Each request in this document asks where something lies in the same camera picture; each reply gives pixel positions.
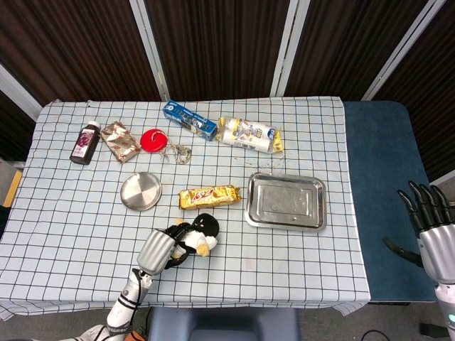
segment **blue box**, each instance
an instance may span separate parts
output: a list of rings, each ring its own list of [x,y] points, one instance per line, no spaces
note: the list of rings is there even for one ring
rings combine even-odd
[[[212,141],[217,133],[217,125],[195,112],[186,109],[177,102],[169,101],[163,108],[164,116],[180,124],[183,128]]]

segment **floor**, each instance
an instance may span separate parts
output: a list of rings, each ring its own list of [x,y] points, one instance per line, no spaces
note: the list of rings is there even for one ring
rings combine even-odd
[[[15,316],[0,322],[0,340],[32,337],[41,341],[61,340],[82,334],[96,324],[104,324],[108,310],[91,310],[77,313],[60,313],[38,316]],[[147,309],[141,309],[136,321],[142,325]],[[376,329],[385,333],[391,341],[423,341],[419,335],[419,323],[443,323],[436,303],[410,305],[367,305],[343,317],[334,309],[306,309],[300,312],[303,341],[360,341],[362,335]],[[369,334],[364,341],[384,341],[379,334]]]

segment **gold wrapped snack bar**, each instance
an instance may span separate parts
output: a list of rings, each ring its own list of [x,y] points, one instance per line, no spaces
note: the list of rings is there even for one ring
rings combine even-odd
[[[229,205],[241,201],[240,189],[232,185],[181,190],[178,206],[181,210]]]

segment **food wrapper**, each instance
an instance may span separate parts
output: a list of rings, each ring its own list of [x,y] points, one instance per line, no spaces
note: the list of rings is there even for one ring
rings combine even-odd
[[[141,150],[136,139],[118,121],[101,130],[101,138],[121,163],[128,161]]]
[[[229,205],[241,201],[240,189],[232,185],[181,190],[178,206],[181,210]]]
[[[231,146],[254,149],[264,153],[283,150],[279,131],[271,126],[246,119],[220,117],[217,140]]]

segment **grid pattern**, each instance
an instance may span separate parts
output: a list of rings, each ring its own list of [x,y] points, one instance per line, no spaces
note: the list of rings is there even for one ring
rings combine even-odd
[[[164,118],[160,102],[53,102],[44,107],[9,223],[0,243],[0,318],[111,306],[151,228],[199,213],[220,222],[210,257],[190,256],[155,278],[144,305],[333,306],[343,314],[370,299],[348,172],[344,108],[337,97],[185,103],[216,120],[244,117],[281,129],[285,152],[258,153],[208,142]],[[69,161],[90,120],[120,120],[133,136],[158,127],[192,149],[187,165],[141,152],[119,163],[100,141],[88,166]],[[161,179],[150,210],[123,206],[119,189],[133,172]],[[244,202],[180,211],[178,192],[232,184],[247,196],[257,171],[316,176],[326,184],[327,228],[318,234],[251,227]]]

